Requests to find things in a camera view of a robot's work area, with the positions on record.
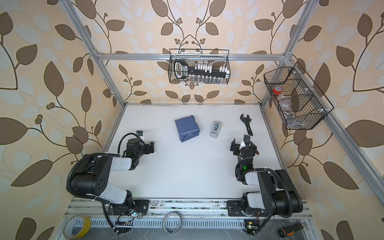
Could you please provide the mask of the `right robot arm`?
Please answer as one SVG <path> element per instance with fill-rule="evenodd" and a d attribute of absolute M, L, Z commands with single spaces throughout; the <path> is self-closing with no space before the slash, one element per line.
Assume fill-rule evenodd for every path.
<path fill-rule="evenodd" d="M 259 213 L 290 218 L 303 211 L 303 201 L 286 170 L 255 168 L 253 160 L 259 155 L 257 146 L 245 136 L 240 144 L 231 142 L 230 151 L 238 157 L 235 177 L 238 182 L 258 187 L 256 192 L 243 193 L 229 210 L 237 215 L 253 217 Z"/>

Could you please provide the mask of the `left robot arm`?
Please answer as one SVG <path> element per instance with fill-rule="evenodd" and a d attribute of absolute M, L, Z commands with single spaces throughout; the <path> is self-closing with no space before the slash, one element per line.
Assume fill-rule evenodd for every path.
<path fill-rule="evenodd" d="M 119 141 L 116 154 L 93 153 L 82 157 L 67 178 L 67 191 L 74 197 L 110 205 L 123 213 L 144 213 L 149 201 L 133 200 L 132 192 L 109 181 L 111 172 L 133 171 L 140 158 L 155 152 L 155 142 L 145 143 L 143 131 L 127 133 Z"/>

